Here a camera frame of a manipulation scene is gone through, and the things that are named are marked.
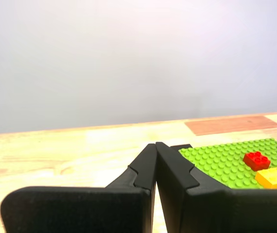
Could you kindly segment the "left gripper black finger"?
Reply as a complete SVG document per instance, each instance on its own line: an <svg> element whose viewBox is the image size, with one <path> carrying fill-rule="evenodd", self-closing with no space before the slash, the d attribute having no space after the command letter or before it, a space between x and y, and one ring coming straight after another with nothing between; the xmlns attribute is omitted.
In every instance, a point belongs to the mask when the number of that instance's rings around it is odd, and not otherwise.
<svg viewBox="0 0 277 233"><path fill-rule="evenodd" d="M277 142L205 147L156 144L157 185L170 233L277 233L277 188L244 162L260 152L277 167Z"/></svg>
<svg viewBox="0 0 277 233"><path fill-rule="evenodd" d="M0 215L8 233L150 233L157 151L148 144L106 187L30 186L8 194Z"/></svg>

